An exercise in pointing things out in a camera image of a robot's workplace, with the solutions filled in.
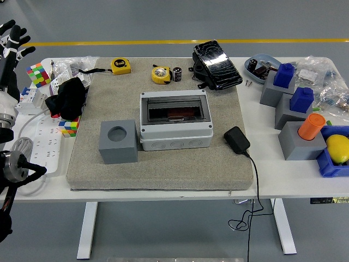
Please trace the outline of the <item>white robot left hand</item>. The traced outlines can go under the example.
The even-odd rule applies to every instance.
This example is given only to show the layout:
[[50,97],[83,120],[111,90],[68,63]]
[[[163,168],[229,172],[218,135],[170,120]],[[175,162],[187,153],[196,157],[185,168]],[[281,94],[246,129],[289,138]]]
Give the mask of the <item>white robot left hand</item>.
[[14,72],[20,60],[35,51],[34,46],[20,49],[30,41],[27,30],[10,20],[1,25],[1,114],[16,116],[20,93]]

